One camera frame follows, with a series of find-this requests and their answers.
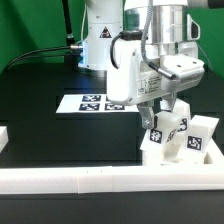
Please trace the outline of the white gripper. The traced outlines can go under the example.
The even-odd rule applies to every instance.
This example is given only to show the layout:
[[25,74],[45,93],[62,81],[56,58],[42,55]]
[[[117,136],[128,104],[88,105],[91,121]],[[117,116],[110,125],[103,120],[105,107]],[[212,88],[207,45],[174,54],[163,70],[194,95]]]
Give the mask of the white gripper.
[[195,87],[204,74],[195,41],[157,45],[146,41],[145,62],[141,54],[141,31],[123,31],[111,42],[107,67],[107,97],[117,105],[137,105],[144,129],[153,129],[153,102],[172,112],[177,92]]

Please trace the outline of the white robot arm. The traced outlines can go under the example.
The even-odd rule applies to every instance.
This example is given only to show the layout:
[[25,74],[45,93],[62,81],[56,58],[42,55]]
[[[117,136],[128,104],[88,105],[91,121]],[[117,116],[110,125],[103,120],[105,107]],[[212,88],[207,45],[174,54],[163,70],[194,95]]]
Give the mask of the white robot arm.
[[204,74],[190,8],[224,8],[224,0],[85,0],[88,35],[79,66],[104,72],[109,100],[135,105],[145,129],[156,126],[155,99],[171,111],[176,93]]

